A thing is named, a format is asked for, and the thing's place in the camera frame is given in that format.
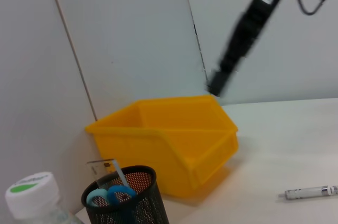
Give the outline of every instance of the pen holder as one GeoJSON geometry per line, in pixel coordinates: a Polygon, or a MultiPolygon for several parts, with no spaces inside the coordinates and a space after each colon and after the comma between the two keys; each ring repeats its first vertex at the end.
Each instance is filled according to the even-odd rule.
{"type": "MultiPolygon", "coordinates": [[[[163,201],[156,183],[156,173],[151,167],[131,166],[122,169],[130,187],[137,193],[124,201],[118,194],[120,204],[94,207],[86,203],[90,192],[98,188],[98,183],[89,185],[82,194],[81,201],[86,207],[91,224],[169,224],[163,201]]],[[[99,179],[100,188],[108,190],[113,185],[122,185],[117,174],[106,175],[99,179]]]]}

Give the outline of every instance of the white table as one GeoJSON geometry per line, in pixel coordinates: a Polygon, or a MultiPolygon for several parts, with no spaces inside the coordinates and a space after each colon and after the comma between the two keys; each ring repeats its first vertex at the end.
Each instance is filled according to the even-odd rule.
{"type": "MultiPolygon", "coordinates": [[[[277,195],[338,184],[338,99],[224,109],[239,128],[239,152],[216,175],[220,183],[206,185],[209,193],[163,197],[170,223],[337,224],[338,197],[285,201],[277,195]]],[[[78,216],[90,224],[85,211],[78,216]]]]}

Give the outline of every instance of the plastic bin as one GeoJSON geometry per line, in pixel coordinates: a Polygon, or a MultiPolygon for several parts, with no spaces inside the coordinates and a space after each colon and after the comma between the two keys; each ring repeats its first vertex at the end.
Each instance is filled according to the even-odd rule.
{"type": "Polygon", "coordinates": [[[212,96],[137,101],[86,127],[102,158],[146,165],[162,193],[188,197],[238,148],[237,127],[212,96]]]}

